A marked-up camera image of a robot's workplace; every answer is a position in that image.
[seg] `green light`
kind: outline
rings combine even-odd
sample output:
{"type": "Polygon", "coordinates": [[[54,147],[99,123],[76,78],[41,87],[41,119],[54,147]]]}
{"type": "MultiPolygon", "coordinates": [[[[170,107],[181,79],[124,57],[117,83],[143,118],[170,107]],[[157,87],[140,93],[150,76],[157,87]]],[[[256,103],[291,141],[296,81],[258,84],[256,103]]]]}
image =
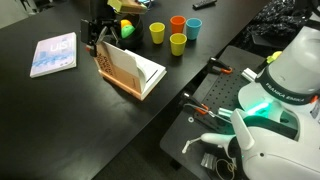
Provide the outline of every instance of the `green light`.
{"type": "Polygon", "coordinates": [[[254,115],[257,111],[264,109],[269,106],[269,103],[261,103],[247,111],[249,115],[254,115]]]}

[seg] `yellow cup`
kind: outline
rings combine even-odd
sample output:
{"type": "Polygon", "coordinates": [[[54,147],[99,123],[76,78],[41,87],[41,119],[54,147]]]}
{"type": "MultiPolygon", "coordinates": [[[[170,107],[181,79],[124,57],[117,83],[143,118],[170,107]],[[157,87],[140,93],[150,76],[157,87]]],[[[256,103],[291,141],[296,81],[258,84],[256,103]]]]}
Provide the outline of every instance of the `yellow cup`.
{"type": "Polygon", "coordinates": [[[149,29],[153,43],[161,44],[164,38],[165,25],[161,22],[155,22],[149,26],[149,29]]]}
{"type": "Polygon", "coordinates": [[[175,56],[181,56],[186,46],[187,36],[182,33],[175,33],[170,36],[171,53],[175,56]]]}

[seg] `white robot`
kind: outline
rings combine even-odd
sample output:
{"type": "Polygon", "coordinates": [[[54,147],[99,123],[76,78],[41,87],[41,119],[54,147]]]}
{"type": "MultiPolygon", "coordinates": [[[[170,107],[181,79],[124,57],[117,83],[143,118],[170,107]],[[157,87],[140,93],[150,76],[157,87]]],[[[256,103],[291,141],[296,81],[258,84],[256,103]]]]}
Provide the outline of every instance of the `white robot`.
{"type": "MultiPolygon", "coordinates": [[[[319,23],[316,14],[310,19],[319,23]]],[[[239,91],[243,110],[231,115],[235,136],[207,133],[202,140],[223,146],[229,156],[236,137],[242,155],[237,161],[252,180],[320,179],[319,90],[320,30],[303,27],[278,59],[239,91]]]]}

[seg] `orange cup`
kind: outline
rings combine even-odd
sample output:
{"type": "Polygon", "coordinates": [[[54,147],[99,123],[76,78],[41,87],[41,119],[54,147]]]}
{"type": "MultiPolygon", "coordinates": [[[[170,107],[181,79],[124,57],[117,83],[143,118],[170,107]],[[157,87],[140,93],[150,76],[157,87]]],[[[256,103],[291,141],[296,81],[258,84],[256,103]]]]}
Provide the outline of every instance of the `orange cup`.
{"type": "Polygon", "coordinates": [[[186,18],[184,18],[183,16],[173,16],[170,19],[170,23],[172,34],[183,33],[183,28],[186,24],[186,18]]]}

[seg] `floor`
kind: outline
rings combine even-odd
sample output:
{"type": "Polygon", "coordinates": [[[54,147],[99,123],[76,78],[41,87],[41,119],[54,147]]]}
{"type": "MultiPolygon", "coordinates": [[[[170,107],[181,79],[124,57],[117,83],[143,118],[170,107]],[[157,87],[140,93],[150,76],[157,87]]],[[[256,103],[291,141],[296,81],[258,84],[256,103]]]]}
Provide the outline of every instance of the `floor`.
{"type": "MultiPolygon", "coordinates": [[[[0,28],[29,16],[16,0],[0,0],[0,28]]],[[[198,178],[187,169],[173,168],[170,165],[172,159],[159,146],[164,133],[179,113],[179,109],[176,109],[177,103],[178,100],[174,99],[171,106],[160,113],[160,116],[153,120],[94,179],[197,180],[198,178]]]]}

